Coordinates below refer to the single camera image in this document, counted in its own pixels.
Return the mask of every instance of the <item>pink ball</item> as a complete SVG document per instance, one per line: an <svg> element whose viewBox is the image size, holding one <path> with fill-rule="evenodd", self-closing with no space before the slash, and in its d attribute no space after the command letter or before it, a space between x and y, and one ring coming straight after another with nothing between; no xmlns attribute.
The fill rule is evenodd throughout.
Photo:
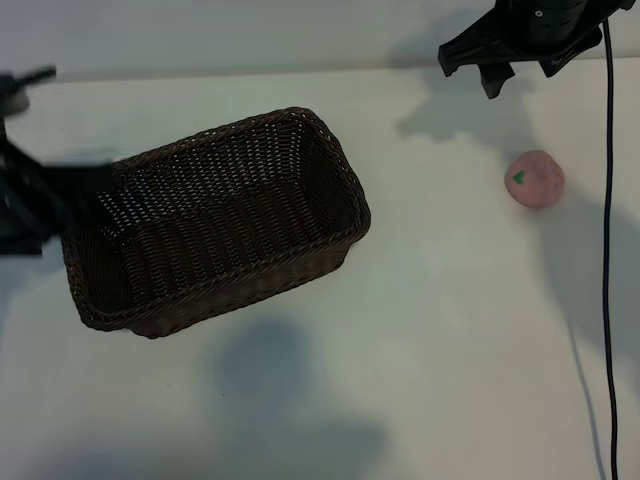
<svg viewBox="0 0 640 480"><path fill-rule="evenodd" d="M533 150L511 164L504 183L511 196L525 207L547 208L562 196L564 172L547 152Z"/></svg>

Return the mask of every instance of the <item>brown wicker basket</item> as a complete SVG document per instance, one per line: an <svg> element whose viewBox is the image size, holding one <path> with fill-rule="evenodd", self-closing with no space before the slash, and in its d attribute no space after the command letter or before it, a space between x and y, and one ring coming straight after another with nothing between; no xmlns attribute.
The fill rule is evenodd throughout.
<svg viewBox="0 0 640 480"><path fill-rule="evenodd" d="M289 108L113 165L108 220L63 235L82 321L175 333L337 269L369 229L340 143Z"/></svg>

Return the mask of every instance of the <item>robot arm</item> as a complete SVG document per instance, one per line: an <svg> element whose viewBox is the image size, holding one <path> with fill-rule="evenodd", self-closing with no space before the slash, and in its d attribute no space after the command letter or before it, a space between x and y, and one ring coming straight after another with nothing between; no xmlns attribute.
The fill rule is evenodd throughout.
<svg viewBox="0 0 640 480"><path fill-rule="evenodd" d="M28 107L24 89L55 74L0 75L0 255L41 254L53 235L102 215L97 192L112 188L110 164L45 167L7 137L5 118Z"/></svg>
<svg viewBox="0 0 640 480"><path fill-rule="evenodd" d="M511 62L537 61L552 77L602 41L600 24L635 0L496 0L495 7L454 40L440 46L447 77L478 65L491 98L515 76Z"/></svg>

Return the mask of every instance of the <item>black wire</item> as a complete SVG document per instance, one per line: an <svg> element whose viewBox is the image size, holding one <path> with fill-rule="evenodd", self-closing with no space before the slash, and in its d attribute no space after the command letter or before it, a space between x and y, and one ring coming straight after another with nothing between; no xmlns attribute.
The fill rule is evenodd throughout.
<svg viewBox="0 0 640 480"><path fill-rule="evenodd" d="M611 479L618 480L618 405L613 382L613 355L611 353L611 321L609 319L609 260L611 250L611 200L613 197L613 53L609 21L604 21L604 42L607 52L607 188L604 203L604 260L602 269L602 316L604 320L604 347L607 357L607 381L611 403Z"/></svg>

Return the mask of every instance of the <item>woven texture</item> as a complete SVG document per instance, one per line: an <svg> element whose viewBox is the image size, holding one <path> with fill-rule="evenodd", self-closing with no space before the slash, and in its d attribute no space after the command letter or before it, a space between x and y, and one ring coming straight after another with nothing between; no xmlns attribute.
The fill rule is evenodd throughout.
<svg viewBox="0 0 640 480"><path fill-rule="evenodd" d="M290 108L114 163L107 219L63 250L82 321L149 338L338 268L369 229L360 183L310 110Z"/></svg>

